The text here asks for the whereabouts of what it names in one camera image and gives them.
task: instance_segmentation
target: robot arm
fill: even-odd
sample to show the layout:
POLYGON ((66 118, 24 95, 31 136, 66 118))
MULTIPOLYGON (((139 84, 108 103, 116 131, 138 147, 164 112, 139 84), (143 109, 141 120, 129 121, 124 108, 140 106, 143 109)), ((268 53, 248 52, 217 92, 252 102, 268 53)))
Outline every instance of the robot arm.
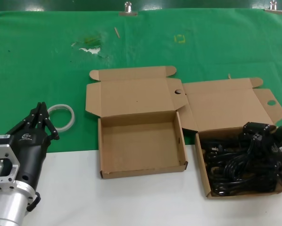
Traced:
POLYGON ((20 226, 26 212, 41 200, 36 188, 53 139, 59 136, 44 102, 7 134, 0 135, 0 226, 20 226))

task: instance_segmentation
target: metal clip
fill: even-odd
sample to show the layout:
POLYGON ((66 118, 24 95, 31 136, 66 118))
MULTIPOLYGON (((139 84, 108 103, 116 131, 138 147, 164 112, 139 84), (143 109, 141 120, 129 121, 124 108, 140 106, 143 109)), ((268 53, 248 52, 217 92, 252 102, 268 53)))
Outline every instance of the metal clip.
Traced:
POLYGON ((270 2, 270 9, 277 10, 277 2, 275 0, 270 2))
POLYGON ((132 3, 130 1, 127 1, 124 4, 124 12, 119 12, 120 16, 137 16, 137 12, 132 12, 132 3))
POLYGON ((270 9, 265 9, 265 12, 282 14, 281 10, 277 10, 277 1, 275 1, 275 0, 272 0, 270 2, 270 9))

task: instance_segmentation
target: yellow square mark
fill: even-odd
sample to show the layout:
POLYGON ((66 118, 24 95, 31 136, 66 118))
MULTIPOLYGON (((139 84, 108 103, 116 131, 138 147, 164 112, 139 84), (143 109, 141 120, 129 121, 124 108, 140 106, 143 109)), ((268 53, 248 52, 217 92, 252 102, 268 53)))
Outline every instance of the yellow square mark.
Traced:
POLYGON ((185 39, 185 35, 183 34, 177 34, 174 36, 174 42, 177 42, 177 43, 185 43, 186 42, 186 39, 185 39))

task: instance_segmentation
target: power cord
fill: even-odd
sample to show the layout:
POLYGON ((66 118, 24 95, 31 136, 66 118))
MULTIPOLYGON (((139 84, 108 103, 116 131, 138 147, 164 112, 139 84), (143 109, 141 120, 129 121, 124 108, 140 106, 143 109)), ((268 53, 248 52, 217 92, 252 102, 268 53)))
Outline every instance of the power cord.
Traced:
POLYGON ((248 122, 232 139, 201 141, 212 192, 232 196, 243 192, 272 192, 281 163, 270 156, 272 126, 248 122))

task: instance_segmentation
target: cardboard box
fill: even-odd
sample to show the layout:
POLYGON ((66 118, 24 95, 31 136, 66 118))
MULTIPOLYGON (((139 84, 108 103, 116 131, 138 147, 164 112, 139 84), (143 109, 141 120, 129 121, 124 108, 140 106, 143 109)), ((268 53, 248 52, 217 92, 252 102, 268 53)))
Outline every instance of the cardboard box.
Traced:
POLYGON ((176 111, 188 100, 172 66, 93 70, 86 111, 98 123, 102 178, 181 172, 187 167, 176 111))
MULTIPOLYGON (((242 132, 242 127, 249 121, 274 125, 282 119, 282 107, 269 89, 257 89, 263 84, 260 78, 229 79, 185 83, 184 91, 189 106, 178 110, 182 125, 187 129, 197 130, 195 146, 199 169, 205 194, 213 198, 201 139, 232 137, 242 132)), ((282 192, 278 184, 272 193, 243 194, 241 196, 268 195, 282 192)))

